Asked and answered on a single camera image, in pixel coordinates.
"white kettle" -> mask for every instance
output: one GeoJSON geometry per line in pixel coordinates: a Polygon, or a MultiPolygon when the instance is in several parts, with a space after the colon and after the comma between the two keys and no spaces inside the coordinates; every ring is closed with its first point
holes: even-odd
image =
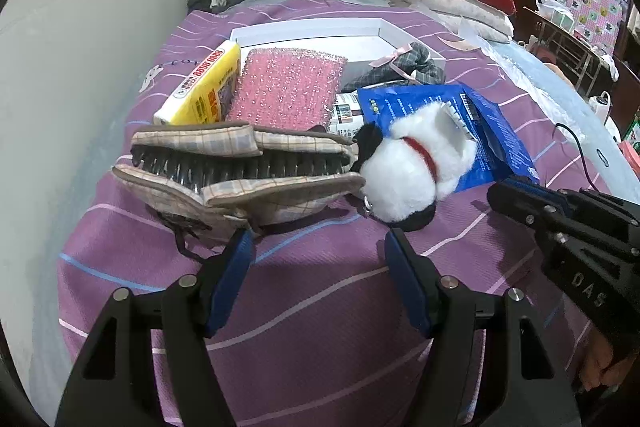
{"type": "Polygon", "coordinates": [[[589,107],[596,114],[598,120],[604,124],[611,113],[611,97],[607,91],[603,91],[600,96],[592,96],[589,99],[589,107]]]}

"blue plastic bag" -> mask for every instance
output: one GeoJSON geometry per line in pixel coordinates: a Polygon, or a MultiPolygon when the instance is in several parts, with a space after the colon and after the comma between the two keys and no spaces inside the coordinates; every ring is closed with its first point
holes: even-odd
{"type": "Polygon", "coordinates": [[[476,161],[460,178],[456,192],[500,181],[512,174],[526,176],[534,183],[540,181],[526,147],[498,105],[464,84],[359,89],[358,99],[364,120],[377,124],[385,137],[397,118],[430,102],[450,102],[478,140],[476,161]]]}

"plaid pouch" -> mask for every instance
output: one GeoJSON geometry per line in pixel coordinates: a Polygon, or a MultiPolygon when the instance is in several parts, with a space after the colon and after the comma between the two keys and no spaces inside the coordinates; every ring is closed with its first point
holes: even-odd
{"type": "Polygon", "coordinates": [[[172,223],[199,223],[207,246],[238,228],[315,214],[358,192],[364,178],[348,172],[356,159],[349,139],[222,122],[147,126],[131,141],[133,166],[113,174],[172,223]]]}
{"type": "Polygon", "coordinates": [[[400,48],[394,55],[371,63],[369,73],[342,86],[342,92],[351,92],[361,87],[375,86],[394,81],[394,85],[444,84],[445,75],[431,60],[429,49],[420,42],[400,48]]]}

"glittery scrubbing pad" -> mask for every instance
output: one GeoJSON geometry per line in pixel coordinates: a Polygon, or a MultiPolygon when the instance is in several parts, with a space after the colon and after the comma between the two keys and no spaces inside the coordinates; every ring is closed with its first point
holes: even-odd
{"type": "Polygon", "coordinates": [[[226,119],[298,131],[326,126],[346,63],[312,50],[253,49],[226,119]]]}

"panda plush toy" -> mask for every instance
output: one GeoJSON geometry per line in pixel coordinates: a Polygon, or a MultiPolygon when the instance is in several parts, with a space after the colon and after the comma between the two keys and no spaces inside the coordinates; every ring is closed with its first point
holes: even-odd
{"type": "Polygon", "coordinates": [[[456,190],[476,159],[477,142],[449,103],[431,102],[391,124],[383,137],[374,123],[356,133],[351,171],[366,183],[367,214],[405,232],[433,219],[436,202],[456,190]]]}

